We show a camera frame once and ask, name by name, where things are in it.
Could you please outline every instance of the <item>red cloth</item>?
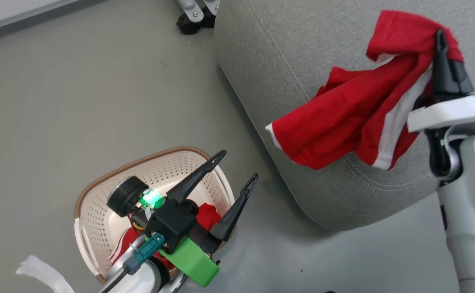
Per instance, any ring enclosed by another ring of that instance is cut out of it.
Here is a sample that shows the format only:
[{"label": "red cloth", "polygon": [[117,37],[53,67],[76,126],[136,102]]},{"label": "red cloth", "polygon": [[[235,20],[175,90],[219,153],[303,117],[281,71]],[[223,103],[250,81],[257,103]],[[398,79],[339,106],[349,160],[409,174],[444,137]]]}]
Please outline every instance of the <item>red cloth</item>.
[{"label": "red cloth", "polygon": [[407,116],[431,78],[435,33],[444,30],[448,56],[464,61],[448,28],[401,11],[382,11],[367,57],[388,63],[350,72],[333,67],[308,103],[267,126],[275,144],[298,164],[321,169],[348,152],[391,169],[416,139]]},{"label": "red cloth", "polygon": [[[221,215],[217,213],[215,206],[206,203],[199,207],[199,213],[196,215],[196,220],[206,230],[210,230],[220,219]],[[112,264],[115,263],[118,258],[124,254],[127,248],[129,248],[129,244],[134,242],[139,235],[140,233],[134,228],[127,228],[127,230],[123,232],[122,237],[120,237],[120,241],[118,241],[118,245],[111,253],[111,256],[109,256],[109,261],[111,261]],[[156,252],[154,256],[159,258],[168,269],[174,269],[174,265],[161,256],[159,252]]]}]

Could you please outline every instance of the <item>green block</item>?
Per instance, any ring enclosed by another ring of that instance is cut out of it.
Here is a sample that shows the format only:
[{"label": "green block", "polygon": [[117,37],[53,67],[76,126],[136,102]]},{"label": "green block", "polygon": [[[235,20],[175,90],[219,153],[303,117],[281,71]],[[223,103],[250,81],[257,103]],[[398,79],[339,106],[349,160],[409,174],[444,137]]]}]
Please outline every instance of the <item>green block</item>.
[{"label": "green block", "polygon": [[173,254],[167,254],[162,249],[160,253],[203,287],[206,287],[219,271],[219,267],[190,238],[185,238]]}]

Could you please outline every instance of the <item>gray ottoman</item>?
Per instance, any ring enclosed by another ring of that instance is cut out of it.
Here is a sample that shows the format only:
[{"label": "gray ottoman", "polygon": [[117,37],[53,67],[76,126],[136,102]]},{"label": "gray ottoman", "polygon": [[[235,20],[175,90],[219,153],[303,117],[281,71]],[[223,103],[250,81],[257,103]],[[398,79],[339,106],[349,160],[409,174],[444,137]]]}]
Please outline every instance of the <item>gray ottoman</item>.
[{"label": "gray ottoman", "polygon": [[390,171],[354,153],[314,171],[275,148],[265,126],[310,100],[332,66],[373,67],[365,57],[382,9],[419,13],[453,30],[475,86],[475,2],[466,0],[222,0],[215,45],[248,116],[302,210],[329,230],[397,213],[435,191],[420,136]]}]

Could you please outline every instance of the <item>green led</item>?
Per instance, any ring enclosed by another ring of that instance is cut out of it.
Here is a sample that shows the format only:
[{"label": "green led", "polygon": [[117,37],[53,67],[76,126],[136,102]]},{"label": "green led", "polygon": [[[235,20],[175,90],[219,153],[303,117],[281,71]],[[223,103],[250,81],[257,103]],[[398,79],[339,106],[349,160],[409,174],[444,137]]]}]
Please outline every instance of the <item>green led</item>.
[{"label": "green led", "polygon": [[150,208],[159,208],[165,202],[161,195],[152,189],[148,189],[140,200],[141,204]]}]

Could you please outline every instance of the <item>laundry basket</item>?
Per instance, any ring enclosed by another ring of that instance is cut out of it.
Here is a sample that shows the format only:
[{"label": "laundry basket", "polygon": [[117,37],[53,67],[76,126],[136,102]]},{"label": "laundry basket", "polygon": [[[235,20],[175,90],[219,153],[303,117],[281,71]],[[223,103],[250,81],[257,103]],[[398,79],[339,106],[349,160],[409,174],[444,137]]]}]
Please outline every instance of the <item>laundry basket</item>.
[{"label": "laundry basket", "polygon": [[[107,207],[107,197],[121,181],[137,176],[159,193],[168,191],[210,158],[200,149],[182,146],[129,163],[95,180],[80,194],[75,206],[75,237],[81,257],[102,284],[111,269],[109,255],[122,233],[131,226]],[[234,203],[232,189],[217,166],[204,176],[188,197],[199,206],[215,206],[223,216]]]}]

